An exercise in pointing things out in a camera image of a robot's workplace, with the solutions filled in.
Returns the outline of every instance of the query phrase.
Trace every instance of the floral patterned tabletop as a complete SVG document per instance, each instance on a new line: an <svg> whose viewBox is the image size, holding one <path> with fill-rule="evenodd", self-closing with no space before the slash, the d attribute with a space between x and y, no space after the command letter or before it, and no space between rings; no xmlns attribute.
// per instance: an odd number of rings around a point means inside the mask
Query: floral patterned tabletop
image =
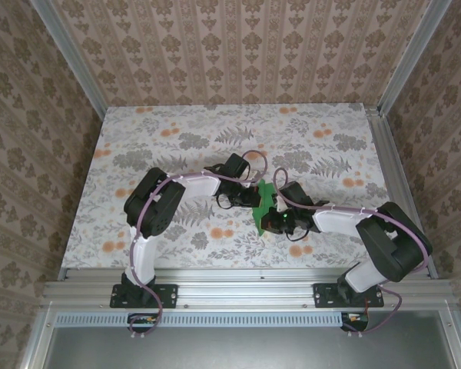
<svg viewBox="0 0 461 369"><path fill-rule="evenodd" d="M361 104L109 108L63 267L127 265L123 204L149 168L200 171L256 148L268 158L267 181L283 166L314 201L375 208L388 200ZM246 159L264 166L258 155ZM348 267L366 255L360 239L341 234L311 233L295 243L259 237L251 209L223 210L214 198L182 203L156 248L156 268Z"/></svg>

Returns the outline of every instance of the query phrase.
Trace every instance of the patterned wall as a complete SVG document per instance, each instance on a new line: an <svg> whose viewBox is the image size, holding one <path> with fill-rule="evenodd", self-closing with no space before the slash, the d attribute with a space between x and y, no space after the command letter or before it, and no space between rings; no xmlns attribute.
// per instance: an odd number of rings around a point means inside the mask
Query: patterned wall
<svg viewBox="0 0 461 369"><path fill-rule="evenodd" d="M0 1L0 368L56 279L100 121L27 1Z"/></svg>
<svg viewBox="0 0 461 369"><path fill-rule="evenodd" d="M429 0L54 0L106 106L376 104Z"/></svg>
<svg viewBox="0 0 461 369"><path fill-rule="evenodd" d="M453 1L389 114L436 266L461 307L461 0Z"/></svg>

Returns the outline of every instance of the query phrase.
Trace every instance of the gray leaf pattern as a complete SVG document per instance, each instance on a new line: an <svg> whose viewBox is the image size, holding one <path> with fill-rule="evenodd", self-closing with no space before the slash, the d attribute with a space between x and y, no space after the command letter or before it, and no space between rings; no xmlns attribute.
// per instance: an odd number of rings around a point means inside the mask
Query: gray leaf pattern
<svg viewBox="0 0 461 369"><path fill-rule="evenodd" d="M361 104L287 106L110 108L64 266L127 265L131 239L123 205L153 167L172 174L198 172L232 153L258 149L268 159L266 182L283 166L313 200L366 207L387 201ZM257 155L246 159L263 170ZM0 198L4 221L13 215L5 200ZM309 234L297 243L271 233L259 237L250 209L223 210L209 197L181 202L156 245L156 268L346 268L365 256L360 239L341 234Z"/></svg>

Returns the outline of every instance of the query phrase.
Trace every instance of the gray floor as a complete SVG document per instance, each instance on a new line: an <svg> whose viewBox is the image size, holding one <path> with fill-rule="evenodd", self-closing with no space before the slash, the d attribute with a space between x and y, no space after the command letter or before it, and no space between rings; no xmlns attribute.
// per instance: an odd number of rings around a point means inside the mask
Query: gray floor
<svg viewBox="0 0 461 369"><path fill-rule="evenodd" d="M379 331L339 328L60 328L47 368L454 368L438 315L400 313Z"/></svg>

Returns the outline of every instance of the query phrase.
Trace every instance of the green object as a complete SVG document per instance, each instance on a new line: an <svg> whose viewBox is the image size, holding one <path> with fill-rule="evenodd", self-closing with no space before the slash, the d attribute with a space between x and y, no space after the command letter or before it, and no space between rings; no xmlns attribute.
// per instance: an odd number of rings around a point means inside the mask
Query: green object
<svg viewBox="0 0 461 369"><path fill-rule="evenodd" d="M261 196L261 203L259 208L253 208L253 219L258 230L258 233L263 235L264 230L261 229L261 218L268 214L270 208L274 208L274 200L272 195L275 194L275 187L273 183L265 183L262 179L258 183L258 194Z"/></svg>

